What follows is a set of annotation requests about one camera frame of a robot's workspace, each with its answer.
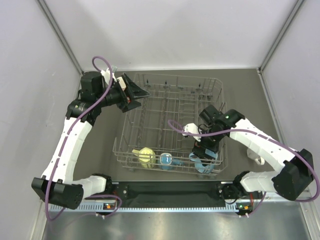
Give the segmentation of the plain blue mug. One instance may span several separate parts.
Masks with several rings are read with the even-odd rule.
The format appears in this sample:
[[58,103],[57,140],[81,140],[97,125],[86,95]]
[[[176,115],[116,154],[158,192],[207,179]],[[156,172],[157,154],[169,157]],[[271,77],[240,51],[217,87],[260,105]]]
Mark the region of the plain blue mug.
[[199,158],[194,152],[191,152],[188,157],[194,162],[195,169],[199,173],[210,174],[215,168],[213,160],[218,158],[218,153],[209,149],[206,149],[204,153],[208,158]]

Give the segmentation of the blue floral mug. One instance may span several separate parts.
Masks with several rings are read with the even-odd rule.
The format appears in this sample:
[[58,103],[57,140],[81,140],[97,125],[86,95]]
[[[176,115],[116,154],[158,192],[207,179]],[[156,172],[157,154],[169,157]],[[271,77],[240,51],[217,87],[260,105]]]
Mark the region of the blue floral mug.
[[164,171],[171,171],[175,167],[181,167],[184,163],[178,159],[174,158],[170,153],[162,153],[157,160],[159,168]]

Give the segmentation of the yellow mug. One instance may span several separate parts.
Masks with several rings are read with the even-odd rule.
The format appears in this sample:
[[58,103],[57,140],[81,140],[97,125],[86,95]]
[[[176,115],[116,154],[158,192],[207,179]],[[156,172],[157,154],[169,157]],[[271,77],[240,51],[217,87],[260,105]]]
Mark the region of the yellow mug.
[[152,169],[156,164],[156,154],[155,152],[148,147],[138,149],[133,149],[131,151],[138,159],[141,166],[145,169]]

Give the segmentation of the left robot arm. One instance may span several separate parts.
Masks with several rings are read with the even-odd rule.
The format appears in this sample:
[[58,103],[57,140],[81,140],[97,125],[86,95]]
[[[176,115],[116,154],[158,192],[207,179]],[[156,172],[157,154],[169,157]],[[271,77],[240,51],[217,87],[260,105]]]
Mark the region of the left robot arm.
[[113,194],[109,176],[95,173],[74,180],[74,170],[84,141],[92,130],[102,108],[117,106],[122,112],[140,107],[140,99],[150,93],[127,74],[116,78],[108,70],[88,71],[80,78],[77,97],[67,107],[63,131],[50,163],[41,177],[35,177],[31,188],[48,204],[75,210],[92,195],[103,199]]

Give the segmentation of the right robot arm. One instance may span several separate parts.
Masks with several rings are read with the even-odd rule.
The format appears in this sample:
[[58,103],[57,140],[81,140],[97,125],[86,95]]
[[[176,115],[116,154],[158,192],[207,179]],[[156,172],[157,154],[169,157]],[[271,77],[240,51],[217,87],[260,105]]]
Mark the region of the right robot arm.
[[238,198],[246,198],[251,192],[277,193],[296,201],[315,177],[313,156],[306,150],[297,151],[276,141],[255,127],[242,113],[235,109],[223,113],[213,105],[206,107],[200,118],[202,128],[194,123],[184,126],[184,131],[195,139],[193,153],[201,159],[213,159],[224,137],[235,140],[250,150],[262,162],[268,163],[271,171],[244,171],[233,181],[233,192]]

